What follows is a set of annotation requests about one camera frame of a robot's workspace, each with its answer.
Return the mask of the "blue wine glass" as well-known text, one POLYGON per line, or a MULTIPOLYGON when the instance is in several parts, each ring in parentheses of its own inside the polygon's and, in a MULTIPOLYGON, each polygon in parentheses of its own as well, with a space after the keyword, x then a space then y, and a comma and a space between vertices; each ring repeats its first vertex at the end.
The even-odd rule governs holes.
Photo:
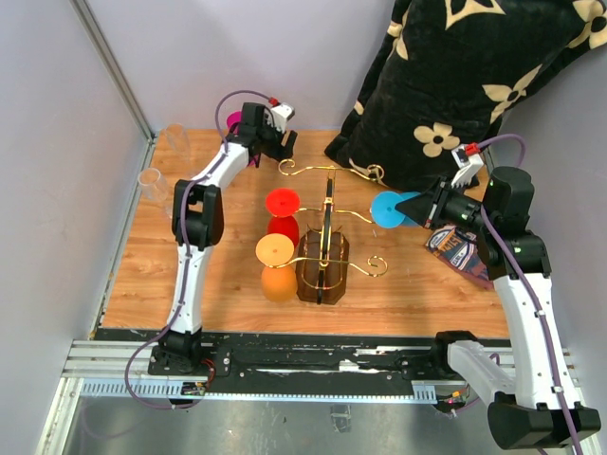
POLYGON ((383 191, 372 201, 370 213, 373 221, 381 228, 416 227, 417 223, 396 209, 400 202, 407 201, 419 195, 418 191, 398 193, 383 191))

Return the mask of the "red wine glass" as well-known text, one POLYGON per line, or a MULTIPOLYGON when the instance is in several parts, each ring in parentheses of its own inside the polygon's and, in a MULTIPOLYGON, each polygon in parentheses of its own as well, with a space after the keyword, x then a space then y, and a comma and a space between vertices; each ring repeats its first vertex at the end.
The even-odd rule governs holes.
POLYGON ((287 237, 294 247, 300 241, 300 228, 295 214, 300 208, 298 193, 289 188, 277 188, 266 198, 266 209, 270 214, 267 234, 282 234, 287 237))

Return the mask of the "clear wine glass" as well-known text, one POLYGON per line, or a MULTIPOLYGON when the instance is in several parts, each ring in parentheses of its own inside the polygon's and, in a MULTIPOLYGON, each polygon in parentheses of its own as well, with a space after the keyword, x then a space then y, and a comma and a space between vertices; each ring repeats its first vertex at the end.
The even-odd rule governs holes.
POLYGON ((165 128, 165 136, 172 150, 177 153, 185 166, 186 175, 193 177, 193 154, 186 128, 178 123, 170 124, 165 128))
POLYGON ((172 218, 173 198, 171 189, 159 169, 148 167, 142 170, 138 174, 138 186, 144 198, 160 208, 167 218, 172 218))

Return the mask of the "clear wine glass front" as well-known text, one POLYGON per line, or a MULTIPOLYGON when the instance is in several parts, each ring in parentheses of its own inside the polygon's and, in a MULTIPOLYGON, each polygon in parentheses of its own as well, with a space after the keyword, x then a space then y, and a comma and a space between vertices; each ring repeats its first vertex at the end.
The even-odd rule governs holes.
POLYGON ((138 186, 144 198, 160 208, 167 218, 172 218, 173 198, 171 189, 159 169, 148 167, 142 170, 138 174, 138 186))

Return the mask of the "pink wine glass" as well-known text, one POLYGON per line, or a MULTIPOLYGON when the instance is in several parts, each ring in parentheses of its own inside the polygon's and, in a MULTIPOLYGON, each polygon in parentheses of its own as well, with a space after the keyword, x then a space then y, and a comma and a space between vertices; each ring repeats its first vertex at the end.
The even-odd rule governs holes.
POLYGON ((241 119, 242 119, 241 111, 232 112, 231 114, 228 115, 227 120, 226 120, 227 128, 229 130, 237 128, 241 122, 241 119))

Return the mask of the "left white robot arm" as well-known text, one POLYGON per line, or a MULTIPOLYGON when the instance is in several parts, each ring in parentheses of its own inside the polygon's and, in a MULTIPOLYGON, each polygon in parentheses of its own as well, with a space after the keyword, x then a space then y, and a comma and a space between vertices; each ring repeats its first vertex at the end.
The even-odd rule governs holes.
POLYGON ((214 247, 224 232, 222 193, 260 155, 293 156, 297 134, 287 130, 295 110, 287 103, 246 102, 211 162, 192 180, 175 184, 172 232, 177 244, 175 293, 167 325, 150 358, 149 373, 190 375, 205 364, 201 300, 214 247))

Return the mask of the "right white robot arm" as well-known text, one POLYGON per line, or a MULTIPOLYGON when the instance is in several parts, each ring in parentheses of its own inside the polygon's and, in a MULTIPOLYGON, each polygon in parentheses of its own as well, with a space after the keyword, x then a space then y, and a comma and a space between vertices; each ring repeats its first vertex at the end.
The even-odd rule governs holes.
POLYGON ((501 449, 571 447, 580 454, 581 441, 600 431, 601 421, 596 409, 582 405, 564 359, 547 248, 527 227, 534 191, 529 173, 502 166, 490 174, 482 200, 439 180, 395 210, 424 228, 451 224, 473 233, 506 315, 513 376, 464 332, 439 336, 443 347, 429 357, 432 372, 469 383, 487 406, 501 449))

